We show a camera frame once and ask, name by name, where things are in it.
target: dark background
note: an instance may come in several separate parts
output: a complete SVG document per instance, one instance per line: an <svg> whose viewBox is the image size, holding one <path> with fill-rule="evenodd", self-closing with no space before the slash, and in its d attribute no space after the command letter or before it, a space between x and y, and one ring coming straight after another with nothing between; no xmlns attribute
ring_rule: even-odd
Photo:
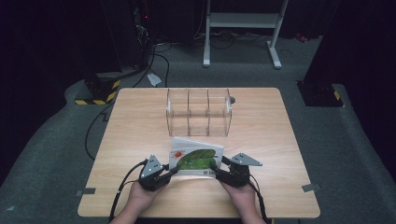
<svg viewBox="0 0 396 224"><path fill-rule="evenodd" d="M81 58L93 73L122 69L122 60L115 50L120 42L111 38L114 30L109 26L111 22L104 19L106 1L100 4L100 1L91 0L80 6L89 7L90 13L99 18L87 22L92 26L87 25L86 29L68 26L70 18L65 9L77 13L71 8L78 7L70 5L76 2L16 0L0 3L2 182L30 137L65 105L64 91L84 78L76 58ZM202 15L201 1L147 3L152 10L150 28L155 36L192 42ZM277 12L280 7L279 1L262 4L262 1L249 4L239 0L227 1L227 4L213 1L212 8ZM338 1L332 0L290 0L280 36L294 38L301 34L309 39L324 35L305 81L339 82L346 86L363 130L395 178L392 165L396 162L393 146L396 139L393 113L396 107L393 88L396 83L396 35L392 29L395 4L390 0L354 0L341 1L337 5ZM76 51L69 48L70 27L78 34L82 56L75 55ZM82 31L86 32L84 38L91 41L89 46L84 44Z"/></svg>

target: clear acrylic box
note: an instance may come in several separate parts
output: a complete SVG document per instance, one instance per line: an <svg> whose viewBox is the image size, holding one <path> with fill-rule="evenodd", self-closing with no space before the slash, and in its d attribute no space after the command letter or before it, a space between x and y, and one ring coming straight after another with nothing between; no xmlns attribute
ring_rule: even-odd
<svg viewBox="0 0 396 224"><path fill-rule="evenodd" d="M168 90L166 118L171 136L227 136L232 107L227 90Z"/></svg>

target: yellow and black hazard tape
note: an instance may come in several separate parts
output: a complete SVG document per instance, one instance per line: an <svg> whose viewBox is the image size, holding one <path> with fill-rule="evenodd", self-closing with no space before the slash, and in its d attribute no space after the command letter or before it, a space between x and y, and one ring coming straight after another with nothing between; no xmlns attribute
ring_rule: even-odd
<svg viewBox="0 0 396 224"><path fill-rule="evenodd" d="M106 95L105 98L75 99L75 102L77 105L106 105L106 104L110 104L111 101L116 96L117 88L119 85L120 85L120 80L117 80L116 82L114 82L111 89L109 90L109 93Z"/></svg>

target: wooden table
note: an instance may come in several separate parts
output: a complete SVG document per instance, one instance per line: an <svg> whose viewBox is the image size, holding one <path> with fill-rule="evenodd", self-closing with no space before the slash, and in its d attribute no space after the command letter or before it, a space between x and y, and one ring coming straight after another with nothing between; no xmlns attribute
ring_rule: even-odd
<svg viewBox="0 0 396 224"><path fill-rule="evenodd" d="M82 196L78 208L81 216L108 217L121 180L151 154L160 163L168 163L172 137L165 113L167 90L120 90L86 186L95 189L95 193ZM250 172L259 182L268 217L318 217L320 210L314 192L302 189L310 180L279 90L229 91L236 100L229 135L191 139L223 145L224 156L228 158L243 152L263 163L262 167L250 167ZM130 179L137 179L139 172L140 168ZM125 205L128 191L126 186L116 214ZM238 217L238 214L218 180L174 176L142 217Z"/></svg>

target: person's right hand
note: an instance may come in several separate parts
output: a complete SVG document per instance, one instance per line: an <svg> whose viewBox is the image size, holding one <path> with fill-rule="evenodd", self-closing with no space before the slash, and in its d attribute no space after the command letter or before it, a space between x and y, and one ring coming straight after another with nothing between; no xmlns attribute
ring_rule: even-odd
<svg viewBox="0 0 396 224"><path fill-rule="evenodd" d="M265 221L260 217L256 209L256 191L249 184L240 188L234 188L220 181L233 205L238 210L244 224L260 224Z"/></svg>

